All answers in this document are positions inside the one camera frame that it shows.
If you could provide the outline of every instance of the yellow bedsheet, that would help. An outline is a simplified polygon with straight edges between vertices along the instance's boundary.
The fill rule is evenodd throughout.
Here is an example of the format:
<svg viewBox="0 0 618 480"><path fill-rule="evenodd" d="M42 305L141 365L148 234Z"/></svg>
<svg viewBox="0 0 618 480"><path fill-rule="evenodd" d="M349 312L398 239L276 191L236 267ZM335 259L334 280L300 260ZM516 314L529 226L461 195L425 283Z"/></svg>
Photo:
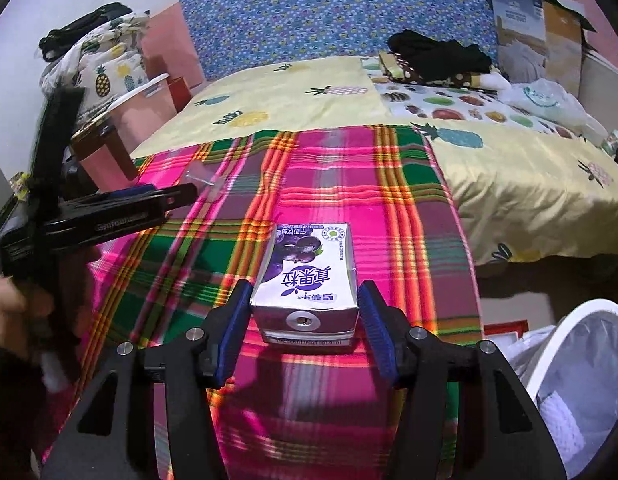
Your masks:
<svg viewBox="0 0 618 480"><path fill-rule="evenodd" d="M439 128L431 145L475 264L531 262L551 254L618 254L618 167L609 156L582 139L514 126L393 116L359 57L264 66L225 77L199 93L132 156L264 129L409 122ZM448 130L478 134L483 147L455 145Z"/></svg>

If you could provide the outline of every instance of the barcode label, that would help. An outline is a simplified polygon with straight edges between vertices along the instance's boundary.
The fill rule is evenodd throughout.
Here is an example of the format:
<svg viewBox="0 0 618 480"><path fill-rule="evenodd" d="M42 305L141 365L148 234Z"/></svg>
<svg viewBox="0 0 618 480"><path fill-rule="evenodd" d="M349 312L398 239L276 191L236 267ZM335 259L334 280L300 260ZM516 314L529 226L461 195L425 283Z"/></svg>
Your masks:
<svg viewBox="0 0 618 480"><path fill-rule="evenodd" d="M142 94L144 94L145 97L151 97L153 94L155 94L161 88L162 88L162 86L157 84L157 85L149 87L147 90L143 90Z"/></svg>
<svg viewBox="0 0 618 480"><path fill-rule="evenodd" d="M297 346L347 346L351 339L289 339L269 336L267 342Z"/></svg>

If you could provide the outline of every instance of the white towel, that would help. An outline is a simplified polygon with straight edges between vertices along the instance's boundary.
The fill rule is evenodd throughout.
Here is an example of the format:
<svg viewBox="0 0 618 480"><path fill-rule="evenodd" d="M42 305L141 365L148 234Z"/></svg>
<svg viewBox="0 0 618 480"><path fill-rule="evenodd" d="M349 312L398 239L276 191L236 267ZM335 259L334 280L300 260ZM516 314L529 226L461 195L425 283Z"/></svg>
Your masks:
<svg viewBox="0 0 618 480"><path fill-rule="evenodd" d="M556 392L542 400L538 411L558 448L563 464L566 464L585 447L585 439L572 412Z"/></svg>

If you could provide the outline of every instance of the pink wall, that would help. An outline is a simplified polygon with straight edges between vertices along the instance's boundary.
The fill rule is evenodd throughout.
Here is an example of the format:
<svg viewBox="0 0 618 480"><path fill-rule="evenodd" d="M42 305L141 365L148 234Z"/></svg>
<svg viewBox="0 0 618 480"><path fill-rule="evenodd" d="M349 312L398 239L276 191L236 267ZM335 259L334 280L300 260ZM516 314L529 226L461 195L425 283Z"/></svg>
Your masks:
<svg viewBox="0 0 618 480"><path fill-rule="evenodd" d="M147 57L162 56L169 75L183 76L189 88L205 81L180 3L151 17L142 50Z"/></svg>

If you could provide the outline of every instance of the juice box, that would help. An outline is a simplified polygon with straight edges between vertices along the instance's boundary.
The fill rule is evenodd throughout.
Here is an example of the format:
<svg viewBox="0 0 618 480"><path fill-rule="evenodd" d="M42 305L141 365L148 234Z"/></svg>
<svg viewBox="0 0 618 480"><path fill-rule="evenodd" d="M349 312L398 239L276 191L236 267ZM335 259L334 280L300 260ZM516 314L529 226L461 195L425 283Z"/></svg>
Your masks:
<svg viewBox="0 0 618 480"><path fill-rule="evenodd" d="M348 346L358 319L349 224L279 224L251 296L267 343Z"/></svg>

